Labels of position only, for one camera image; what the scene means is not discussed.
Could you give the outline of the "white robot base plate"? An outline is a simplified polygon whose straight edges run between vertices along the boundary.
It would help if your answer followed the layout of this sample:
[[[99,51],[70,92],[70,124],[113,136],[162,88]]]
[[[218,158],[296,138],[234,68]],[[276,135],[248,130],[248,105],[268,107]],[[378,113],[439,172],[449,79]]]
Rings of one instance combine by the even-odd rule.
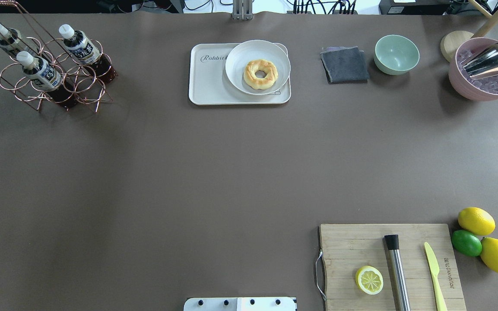
[[[293,297],[211,297],[189,298],[184,311],[296,311]]]

